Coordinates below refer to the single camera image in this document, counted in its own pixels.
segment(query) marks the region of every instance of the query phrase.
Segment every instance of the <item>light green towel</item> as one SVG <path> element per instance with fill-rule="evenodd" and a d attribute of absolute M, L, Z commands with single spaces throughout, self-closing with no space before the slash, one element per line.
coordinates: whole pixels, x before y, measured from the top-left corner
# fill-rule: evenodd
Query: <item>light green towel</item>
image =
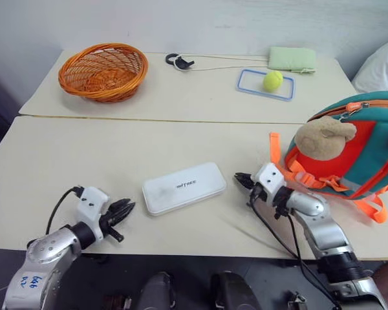
<path fill-rule="evenodd" d="M 271 47 L 269 69 L 292 72 L 315 72 L 316 53 L 309 48 Z"/>

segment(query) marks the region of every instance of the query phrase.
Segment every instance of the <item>stuffed toy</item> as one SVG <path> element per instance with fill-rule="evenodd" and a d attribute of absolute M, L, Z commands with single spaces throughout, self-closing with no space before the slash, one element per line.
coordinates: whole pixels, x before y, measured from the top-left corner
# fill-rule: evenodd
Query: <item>stuffed toy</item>
<path fill-rule="evenodd" d="M 314 160 L 327 161 L 338 157 L 346 142 L 352 140 L 355 134 L 353 124 L 323 116 L 303 125 L 295 135 L 295 143 L 302 154 Z"/>

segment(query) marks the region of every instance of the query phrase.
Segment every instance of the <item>black cable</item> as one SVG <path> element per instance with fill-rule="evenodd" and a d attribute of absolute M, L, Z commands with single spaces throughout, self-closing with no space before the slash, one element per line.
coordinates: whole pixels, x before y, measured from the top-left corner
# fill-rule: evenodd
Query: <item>black cable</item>
<path fill-rule="evenodd" d="M 309 273 L 319 282 L 319 284 L 322 286 L 322 287 L 319 287 L 318 285 L 316 285 L 316 283 L 314 283 L 312 280 L 309 280 L 306 273 L 303 273 L 303 276 L 318 290 L 320 290 L 334 305 L 335 305 L 335 309 L 341 309 L 340 305 L 337 303 L 337 301 L 335 301 L 335 299 L 329 295 L 329 292 L 327 291 L 326 287 L 323 285 L 323 283 L 321 282 L 321 280 L 314 274 L 314 272 L 309 268 L 309 266 L 300 258 L 299 259 L 299 256 L 293 251 L 291 250 L 291 248 L 289 248 L 289 246 L 287 246 L 287 244 L 280 238 L 280 236 L 272 229 L 272 227 L 269 225 L 269 223 L 260 215 L 260 213 L 257 211 L 257 209 L 255 208 L 255 205 L 254 205 L 254 202 L 259 198 L 259 195 L 255 194 L 255 192 L 252 192 L 252 194 L 250 195 L 250 201 L 249 201 L 249 206 L 252 208 L 253 212 L 257 215 L 257 217 L 263 222 L 264 226 L 266 226 L 266 228 L 272 233 L 273 237 L 294 257 L 294 258 L 297 258 L 299 260 L 299 263 L 301 264 L 301 266 L 303 266 L 304 268 L 306 268 L 307 271 L 309 271 Z"/>
<path fill-rule="evenodd" d="M 49 231 L 50 231 L 50 226 L 52 225 L 52 220 L 53 220 L 53 217 L 54 215 L 56 214 L 56 211 L 58 210 L 60 204 L 62 203 L 62 201 L 66 198 L 67 195 L 69 195 L 71 192 L 76 192 L 77 191 L 77 187 L 72 187 L 71 189 L 69 189 L 65 194 L 63 194 L 63 196 L 59 199 L 58 203 L 54 206 L 53 208 L 53 211 L 52 211 L 52 214 L 50 215 L 50 218 L 49 218 L 49 221 L 47 222 L 47 227 L 46 227 L 46 234 L 49 234 Z"/>
<path fill-rule="evenodd" d="M 295 242 L 296 252 L 297 252 L 297 259 L 299 260 L 299 266 L 303 276 L 306 278 L 306 280 L 308 280 L 310 284 L 312 284 L 316 289 L 321 291 L 335 305 L 335 309 L 341 309 L 341 306 L 339 305 L 339 303 L 329 294 L 327 288 L 323 285 L 323 283 L 320 282 L 320 279 L 318 277 L 315 277 L 315 279 L 321 284 L 321 286 L 313 282 L 313 280 L 309 278 L 308 275 L 306 274 L 303 268 L 304 261 L 302 260 L 302 256 L 300 253 L 299 243 L 297 242 L 295 224 L 289 214 L 287 214 L 287 218 L 289 220 L 290 227 L 292 228 L 293 240 Z"/>

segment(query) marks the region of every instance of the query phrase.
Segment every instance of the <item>white cloth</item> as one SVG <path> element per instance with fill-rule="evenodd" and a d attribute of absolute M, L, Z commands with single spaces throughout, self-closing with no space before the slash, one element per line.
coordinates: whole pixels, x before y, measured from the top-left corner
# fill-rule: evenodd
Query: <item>white cloth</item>
<path fill-rule="evenodd" d="M 368 57 L 352 84 L 358 92 L 388 90 L 388 43 Z"/>

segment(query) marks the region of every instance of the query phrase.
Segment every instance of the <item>orange wicker basket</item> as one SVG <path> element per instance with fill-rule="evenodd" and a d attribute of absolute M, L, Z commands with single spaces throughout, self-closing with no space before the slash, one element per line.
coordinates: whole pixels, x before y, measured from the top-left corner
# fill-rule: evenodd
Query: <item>orange wicker basket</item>
<path fill-rule="evenodd" d="M 98 44 L 72 56 L 59 71 L 69 94 L 113 103 L 132 97 L 148 71 L 141 51 L 121 43 Z"/>

